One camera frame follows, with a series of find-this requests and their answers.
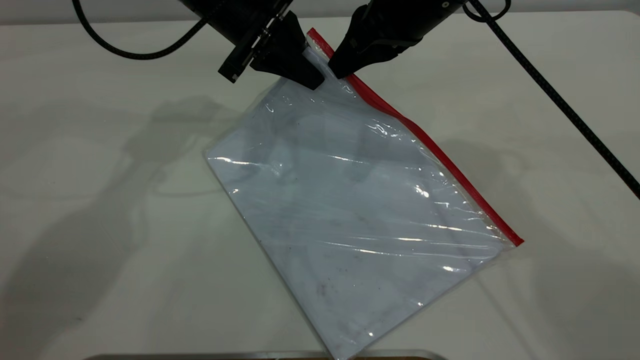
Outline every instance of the black cable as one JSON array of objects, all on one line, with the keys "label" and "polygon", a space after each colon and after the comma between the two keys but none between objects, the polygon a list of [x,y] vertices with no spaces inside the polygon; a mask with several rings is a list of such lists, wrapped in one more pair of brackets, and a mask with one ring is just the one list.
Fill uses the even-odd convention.
[{"label": "black cable", "polygon": [[549,82],[538,72],[538,70],[529,62],[529,60],[520,52],[518,47],[509,39],[507,34],[498,26],[495,19],[502,16],[496,16],[492,18],[489,12],[478,0],[469,0],[471,5],[482,17],[482,22],[486,22],[489,28],[493,30],[495,35],[500,39],[504,46],[509,50],[513,57],[518,60],[518,63],[529,73],[533,80],[542,88],[542,90],[553,100],[557,107],[569,118],[571,123],[580,131],[580,133],[587,139],[587,141],[598,151],[598,153],[604,158],[604,160],[611,166],[611,168],[620,176],[622,181],[627,184],[631,191],[640,199],[640,183],[634,178],[634,176],[625,168],[624,165],[616,158],[616,156],[607,148],[607,146],[597,137],[596,134],[589,128],[589,126],[576,114],[576,112],[566,103],[566,101],[556,92],[556,90],[549,84]]},{"label": "black cable", "polygon": [[200,31],[200,29],[202,29],[209,22],[211,17],[216,13],[216,10],[218,10],[218,8],[220,8],[220,6],[223,3],[227,2],[227,0],[221,0],[218,3],[218,5],[216,5],[216,7],[212,10],[211,13],[209,13],[206,17],[203,17],[202,19],[200,19],[200,21],[198,21],[198,23],[195,24],[195,26],[193,26],[191,30],[187,31],[187,33],[184,34],[184,36],[182,36],[178,41],[176,41],[170,47],[167,47],[166,49],[163,49],[160,51],[156,51],[155,53],[136,54],[136,53],[130,53],[129,51],[120,50],[117,47],[106,42],[103,38],[101,38],[100,35],[98,35],[95,32],[95,30],[93,30],[93,28],[91,27],[91,24],[89,24],[89,22],[87,21],[86,16],[84,15],[84,11],[82,10],[82,6],[80,5],[80,0],[71,0],[71,1],[74,4],[74,9],[76,10],[76,15],[78,16],[78,20],[80,20],[80,24],[82,24],[83,28],[86,30],[89,36],[95,40],[95,42],[97,42],[100,46],[102,46],[103,48],[107,49],[108,51],[116,55],[122,56],[123,58],[127,58],[127,59],[133,59],[133,60],[158,59],[158,58],[162,58],[163,56],[167,56],[171,54],[177,49],[180,49],[180,47],[186,44],[187,41],[189,41],[193,37],[193,35],[195,35],[198,31]]},{"label": "black cable", "polygon": [[[511,8],[511,0],[504,0],[504,9],[502,9],[502,11],[498,15],[492,17],[493,21],[496,21],[499,18],[503,17],[504,14],[506,14],[509,11],[510,8]],[[467,16],[470,17],[472,20],[475,20],[475,21],[478,21],[478,22],[487,22],[483,17],[480,17],[480,16],[472,13],[471,10],[469,10],[469,8],[467,8],[467,4],[464,4],[462,6],[462,10],[464,10],[465,13],[467,14]]]}]

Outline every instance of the ziplock bag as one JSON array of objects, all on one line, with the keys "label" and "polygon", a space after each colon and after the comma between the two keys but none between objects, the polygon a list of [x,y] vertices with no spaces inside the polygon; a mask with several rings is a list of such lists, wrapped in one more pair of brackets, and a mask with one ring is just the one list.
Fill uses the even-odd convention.
[{"label": "ziplock bag", "polygon": [[336,360],[355,356],[522,240],[413,122],[312,29],[315,91],[277,84],[206,153]]}]

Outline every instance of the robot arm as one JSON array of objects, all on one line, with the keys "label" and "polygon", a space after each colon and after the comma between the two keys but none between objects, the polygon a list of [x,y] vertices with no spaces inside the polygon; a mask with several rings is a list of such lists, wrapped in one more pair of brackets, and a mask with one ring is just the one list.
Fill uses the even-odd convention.
[{"label": "robot arm", "polygon": [[[292,0],[179,0],[236,45],[218,71],[235,82],[247,64],[317,88],[322,74],[303,56],[307,43]],[[389,61],[459,9],[466,0],[371,0],[356,9],[329,66],[338,78]]]}]

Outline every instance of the gray wall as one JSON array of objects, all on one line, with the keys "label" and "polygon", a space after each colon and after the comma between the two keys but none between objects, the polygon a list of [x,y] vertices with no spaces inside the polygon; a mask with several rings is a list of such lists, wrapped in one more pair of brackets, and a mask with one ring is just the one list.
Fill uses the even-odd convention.
[{"label": "gray wall", "polygon": [[[368,0],[295,0],[300,17],[348,16]],[[640,10],[640,0],[514,0],[513,11]],[[499,11],[504,0],[483,0]],[[194,19],[177,0],[83,0],[92,21]],[[0,0],[0,24],[75,22],[71,0]]]}]

